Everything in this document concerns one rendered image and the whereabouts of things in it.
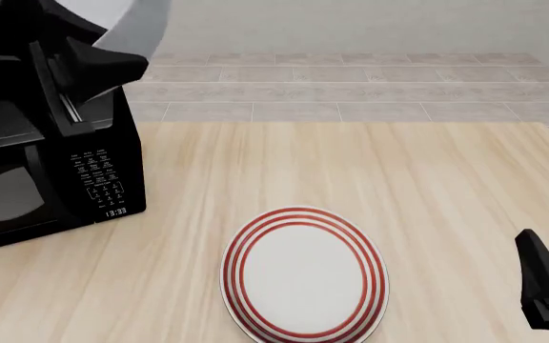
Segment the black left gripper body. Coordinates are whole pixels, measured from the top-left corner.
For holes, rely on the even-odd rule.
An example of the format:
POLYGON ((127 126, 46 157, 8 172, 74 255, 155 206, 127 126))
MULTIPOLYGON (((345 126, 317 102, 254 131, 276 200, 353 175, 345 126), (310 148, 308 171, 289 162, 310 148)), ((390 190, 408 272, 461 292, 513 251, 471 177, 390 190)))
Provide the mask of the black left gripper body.
POLYGON ((50 131, 57 136, 71 137, 94 133, 90 122, 82 121, 64 93, 57 88, 48 59, 39 42, 29 43, 31 64, 37 77, 37 83, 43 93, 43 99, 47 108, 46 122, 50 131))

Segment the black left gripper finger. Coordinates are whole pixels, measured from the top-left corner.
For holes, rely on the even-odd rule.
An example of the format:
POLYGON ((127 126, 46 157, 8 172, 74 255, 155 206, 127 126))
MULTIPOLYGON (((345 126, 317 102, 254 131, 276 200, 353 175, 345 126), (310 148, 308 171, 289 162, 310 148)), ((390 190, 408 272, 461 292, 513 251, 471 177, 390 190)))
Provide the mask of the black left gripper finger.
POLYGON ((55 0, 40 0, 40 6, 44 12, 44 35, 54 42, 70 37, 93 45, 107 32, 105 28, 78 16, 55 0))
POLYGON ((102 50, 68 37, 66 67, 70 81, 66 94, 73 102, 88 102, 101 93, 141 79, 148 65, 143 56, 102 50))

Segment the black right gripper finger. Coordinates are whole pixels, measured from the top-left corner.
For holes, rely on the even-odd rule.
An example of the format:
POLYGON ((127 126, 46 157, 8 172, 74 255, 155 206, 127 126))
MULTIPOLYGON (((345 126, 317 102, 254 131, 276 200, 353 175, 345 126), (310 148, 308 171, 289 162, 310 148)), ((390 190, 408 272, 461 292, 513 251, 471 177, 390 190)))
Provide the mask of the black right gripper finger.
POLYGON ((521 300, 549 299, 549 251, 531 229, 515 238, 521 269, 521 300))

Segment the white plate with red rings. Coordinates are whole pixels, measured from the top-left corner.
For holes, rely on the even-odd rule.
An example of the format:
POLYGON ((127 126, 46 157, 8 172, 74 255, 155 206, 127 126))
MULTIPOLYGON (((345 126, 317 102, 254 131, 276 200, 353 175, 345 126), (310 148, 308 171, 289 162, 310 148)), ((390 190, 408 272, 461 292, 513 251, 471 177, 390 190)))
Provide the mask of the white plate with red rings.
POLYGON ((308 206, 267 211, 243 225, 222 253, 219 287, 252 343, 365 343, 390 293, 370 237, 308 206))

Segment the black microwave oven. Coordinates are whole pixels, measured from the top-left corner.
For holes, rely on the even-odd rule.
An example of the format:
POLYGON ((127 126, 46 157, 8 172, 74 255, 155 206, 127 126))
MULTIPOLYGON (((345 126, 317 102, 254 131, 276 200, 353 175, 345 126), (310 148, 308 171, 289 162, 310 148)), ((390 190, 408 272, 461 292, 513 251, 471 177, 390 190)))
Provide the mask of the black microwave oven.
POLYGON ((122 90, 60 114, 0 101, 0 248, 146 210, 141 141, 122 90))

